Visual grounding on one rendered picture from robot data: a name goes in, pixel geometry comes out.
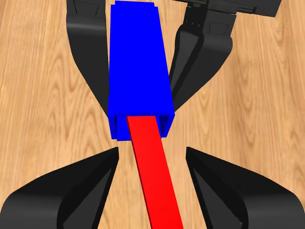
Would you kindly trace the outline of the thin red peg bar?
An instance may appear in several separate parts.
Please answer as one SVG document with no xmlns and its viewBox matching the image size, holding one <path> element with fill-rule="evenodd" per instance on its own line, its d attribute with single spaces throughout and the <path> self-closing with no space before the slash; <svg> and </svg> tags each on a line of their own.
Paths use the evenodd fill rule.
<svg viewBox="0 0 305 229">
<path fill-rule="evenodd" d="M 128 116 L 134 156 L 151 229 L 183 229 L 154 116 Z"/>
</svg>

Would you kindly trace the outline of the blue hollow socket block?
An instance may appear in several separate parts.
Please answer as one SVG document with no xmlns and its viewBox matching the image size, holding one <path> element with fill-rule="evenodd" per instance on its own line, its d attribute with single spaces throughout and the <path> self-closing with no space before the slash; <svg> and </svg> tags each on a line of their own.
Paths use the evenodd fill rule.
<svg viewBox="0 0 305 229">
<path fill-rule="evenodd" d="M 158 8 L 117 0 L 111 6 L 108 119 L 112 139 L 129 141 L 128 116 L 155 116 L 166 137 L 173 99 Z"/>
</svg>

